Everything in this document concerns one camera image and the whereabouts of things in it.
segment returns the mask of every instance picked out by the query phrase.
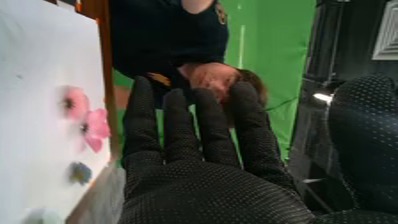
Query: white surface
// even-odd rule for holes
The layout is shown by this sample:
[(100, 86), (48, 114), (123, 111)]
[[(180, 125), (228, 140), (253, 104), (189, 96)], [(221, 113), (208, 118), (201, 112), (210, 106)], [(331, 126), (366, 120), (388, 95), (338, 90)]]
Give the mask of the white surface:
[(374, 60), (398, 60), (398, 0), (386, 5)]
[(36, 209), (63, 218), (89, 186), (68, 181), (70, 165), (95, 177), (111, 158), (96, 154), (79, 124), (63, 117), (61, 89), (82, 87), (91, 109), (105, 108), (96, 22), (43, 0), (0, 0), (0, 223), (20, 223)]

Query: black shirt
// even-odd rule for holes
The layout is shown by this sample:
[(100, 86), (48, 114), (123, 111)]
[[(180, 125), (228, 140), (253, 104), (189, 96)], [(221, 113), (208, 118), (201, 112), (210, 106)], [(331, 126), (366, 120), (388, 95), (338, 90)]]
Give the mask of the black shirt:
[(111, 0), (111, 27), (116, 69), (132, 78), (151, 78), (159, 106), (173, 88), (190, 98), (176, 68), (189, 62), (224, 62), (230, 33), (219, 1), (190, 14), (182, 0)]

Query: pink flower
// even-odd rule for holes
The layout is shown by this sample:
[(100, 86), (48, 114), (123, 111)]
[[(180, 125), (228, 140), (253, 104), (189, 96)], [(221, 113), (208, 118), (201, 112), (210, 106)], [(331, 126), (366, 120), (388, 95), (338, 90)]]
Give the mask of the pink flower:
[(89, 112), (89, 98), (84, 90), (77, 87), (68, 87), (64, 95), (66, 117), (80, 120)]
[(107, 123), (107, 110), (98, 109), (86, 115), (82, 132), (86, 143), (93, 151), (98, 153), (103, 148), (103, 139), (111, 137), (111, 128)]

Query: brown hair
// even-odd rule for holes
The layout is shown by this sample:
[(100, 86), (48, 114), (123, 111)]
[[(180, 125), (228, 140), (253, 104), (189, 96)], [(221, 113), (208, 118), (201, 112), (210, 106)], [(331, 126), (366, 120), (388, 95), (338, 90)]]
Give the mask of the brown hair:
[[(249, 82), (253, 84), (253, 87), (256, 89), (258, 95), (260, 95), (260, 103), (262, 106), (265, 107), (265, 103), (267, 103), (267, 88), (265, 88), (265, 84), (263, 81), (256, 75), (256, 73), (246, 69), (238, 69), (238, 78), (237, 78), (237, 82)], [(230, 123), (230, 127), (235, 126), (233, 124), (233, 111), (231, 111), (231, 105), (226, 102), (222, 104), (222, 108), (224, 108), (224, 113), (228, 116), (228, 123)]]

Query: dark background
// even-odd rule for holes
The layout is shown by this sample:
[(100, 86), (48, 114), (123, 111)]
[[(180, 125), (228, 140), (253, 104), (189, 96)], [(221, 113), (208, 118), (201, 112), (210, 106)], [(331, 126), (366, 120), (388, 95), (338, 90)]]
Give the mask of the dark background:
[(388, 0), (318, 0), (317, 4), (288, 165), (306, 203), (320, 214), (350, 209), (352, 200), (327, 134), (327, 105), (313, 94), (329, 80), (349, 81), (368, 75), (398, 79), (398, 61), (372, 60), (386, 3)]

